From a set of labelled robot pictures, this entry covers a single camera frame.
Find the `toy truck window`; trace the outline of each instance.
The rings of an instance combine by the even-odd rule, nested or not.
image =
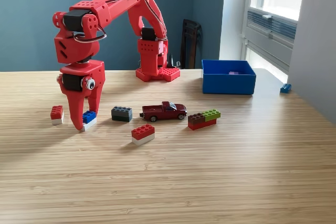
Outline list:
[[[169,106],[170,106],[170,107],[172,107],[174,110],[176,110],[176,106],[175,106],[175,104],[174,104],[174,103],[172,103],[172,102],[169,102]]]

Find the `white lego brick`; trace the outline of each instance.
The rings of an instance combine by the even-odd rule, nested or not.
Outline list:
[[[83,123],[83,128],[80,131],[87,131],[91,126],[96,124],[97,118],[94,118],[91,122],[89,123]]]
[[[139,145],[149,142],[150,140],[153,140],[154,138],[155,138],[155,133],[153,133],[152,135],[146,136],[140,140],[136,140],[135,138],[132,137],[132,142],[136,144],[137,146],[139,146]]]
[[[51,120],[51,123],[53,125],[58,125],[58,124],[62,124],[63,123],[63,119],[64,119],[64,111],[62,113],[62,118],[59,118],[59,119],[52,119]]]

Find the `maroon toy truck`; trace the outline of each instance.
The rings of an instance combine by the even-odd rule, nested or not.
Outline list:
[[[162,102],[162,105],[143,106],[140,117],[155,122],[157,119],[184,119],[187,109],[182,104]]]

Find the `blue plastic bin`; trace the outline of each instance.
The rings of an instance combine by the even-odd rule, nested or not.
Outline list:
[[[202,60],[202,78],[203,93],[253,94],[257,76],[246,60]]]

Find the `robotic arm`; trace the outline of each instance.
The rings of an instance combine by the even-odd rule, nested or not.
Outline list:
[[[60,69],[57,78],[61,91],[67,95],[70,117],[75,127],[83,127],[83,101],[88,97],[89,109],[98,113],[104,76],[102,61],[91,60],[99,51],[99,40],[106,38],[104,28],[128,11],[131,26],[138,39],[141,68],[136,76],[143,81],[180,76],[177,68],[167,68],[168,40],[166,27],[154,0],[91,0],[80,1],[69,12],[56,12],[53,23],[60,28],[55,37],[59,63],[69,64]],[[145,17],[153,28],[145,28]]]

